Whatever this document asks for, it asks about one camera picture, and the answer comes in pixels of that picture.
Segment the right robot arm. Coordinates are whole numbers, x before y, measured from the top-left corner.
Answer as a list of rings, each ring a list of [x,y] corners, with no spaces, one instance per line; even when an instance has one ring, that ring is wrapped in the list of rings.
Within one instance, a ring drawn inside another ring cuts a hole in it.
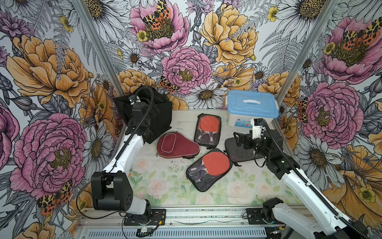
[[[307,239],[366,239],[367,227],[337,209],[308,179],[292,157],[283,151],[282,138],[266,130],[260,137],[235,132],[238,147],[252,149],[264,158],[267,168],[303,202],[313,220],[293,210],[279,198],[263,203],[261,218],[266,224],[281,222]]]

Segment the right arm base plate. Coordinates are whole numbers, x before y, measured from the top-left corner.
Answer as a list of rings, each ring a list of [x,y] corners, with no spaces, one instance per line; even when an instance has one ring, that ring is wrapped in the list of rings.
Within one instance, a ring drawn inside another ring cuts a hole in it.
[[[266,225],[265,215],[262,208],[247,208],[246,216],[250,225]]]

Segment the red ping pong paddle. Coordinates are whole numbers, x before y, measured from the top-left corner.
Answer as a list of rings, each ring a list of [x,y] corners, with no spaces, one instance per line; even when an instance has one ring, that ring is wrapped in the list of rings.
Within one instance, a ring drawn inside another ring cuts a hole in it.
[[[221,117],[209,114],[198,116],[194,142],[207,149],[216,148],[221,134]]]

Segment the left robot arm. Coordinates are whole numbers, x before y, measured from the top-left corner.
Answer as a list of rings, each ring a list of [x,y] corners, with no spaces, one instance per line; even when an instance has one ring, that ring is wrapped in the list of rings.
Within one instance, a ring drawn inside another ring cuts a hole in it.
[[[148,200],[134,196],[128,173],[137,153],[150,134],[151,119],[160,111],[154,103],[138,101],[132,104],[132,119],[123,136],[123,145],[103,171],[95,172],[91,179],[93,208],[116,211],[141,224],[151,220],[151,205]]]

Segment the black canvas bag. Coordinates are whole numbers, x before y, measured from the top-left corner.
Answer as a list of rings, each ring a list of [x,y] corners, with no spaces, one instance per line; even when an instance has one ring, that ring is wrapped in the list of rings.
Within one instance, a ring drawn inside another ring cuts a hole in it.
[[[144,142],[152,143],[171,128],[172,103],[152,87],[141,86],[132,94],[113,101],[127,126],[126,135],[137,134]]]

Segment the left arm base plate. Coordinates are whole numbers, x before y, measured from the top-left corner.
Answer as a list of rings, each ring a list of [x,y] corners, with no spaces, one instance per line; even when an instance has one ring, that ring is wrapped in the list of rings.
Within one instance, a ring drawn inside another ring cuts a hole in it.
[[[128,215],[123,220],[124,226],[164,226],[166,221],[166,209],[146,210],[142,215]]]

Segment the black paddle case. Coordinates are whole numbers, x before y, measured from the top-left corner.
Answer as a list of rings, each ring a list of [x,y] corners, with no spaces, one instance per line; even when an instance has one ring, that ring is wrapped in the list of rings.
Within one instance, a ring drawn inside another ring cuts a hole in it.
[[[238,147],[235,138],[227,139],[224,145],[224,152],[234,164],[262,158],[261,155],[256,153],[253,149],[244,149],[242,146]]]

